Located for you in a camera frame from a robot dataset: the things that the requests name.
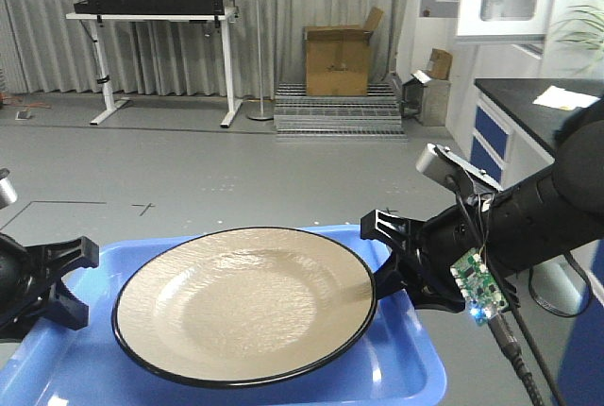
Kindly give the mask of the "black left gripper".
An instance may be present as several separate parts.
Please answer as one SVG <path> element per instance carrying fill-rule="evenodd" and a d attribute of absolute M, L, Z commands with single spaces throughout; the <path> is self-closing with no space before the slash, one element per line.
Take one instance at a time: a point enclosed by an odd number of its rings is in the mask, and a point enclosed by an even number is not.
<path fill-rule="evenodd" d="M 23 246 L 1 234 L 1 342 L 21 342 L 45 317 L 70 330 L 89 324 L 89 307 L 57 281 L 25 304 L 40 279 L 60 279 L 78 268 L 99 265 L 99 246 L 81 236 L 71 241 Z"/>

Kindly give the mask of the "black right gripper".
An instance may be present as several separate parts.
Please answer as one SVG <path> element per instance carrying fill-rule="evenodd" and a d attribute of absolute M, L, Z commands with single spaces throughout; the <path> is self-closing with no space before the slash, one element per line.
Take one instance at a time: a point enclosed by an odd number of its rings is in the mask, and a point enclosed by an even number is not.
<path fill-rule="evenodd" d="M 454 205 L 427 221 L 373 210 L 361 218 L 360 237 L 412 254 L 418 262 L 409 266 L 398 254 L 391 254 L 373 273 L 377 300 L 406 289 L 411 303 L 420 310 L 459 313 L 465 308 L 450 267 L 483 243 L 469 205 Z"/>

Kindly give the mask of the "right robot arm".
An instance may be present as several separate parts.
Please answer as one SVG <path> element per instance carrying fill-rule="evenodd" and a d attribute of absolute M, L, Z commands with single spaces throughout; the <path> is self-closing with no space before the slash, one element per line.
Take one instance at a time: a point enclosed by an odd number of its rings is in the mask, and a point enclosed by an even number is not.
<path fill-rule="evenodd" d="M 454 206 L 426 222 L 374 210 L 361 238 L 391 249 L 374 274 L 377 297 L 407 292 L 417 309 L 465 307 L 451 266 L 479 249 L 501 278 L 603 236 L 603 102 L 573 113 L 555 134 L 546 168 L 508 189 L 448 148 L 428 144 L 416 167 L 453 192 Z"/>

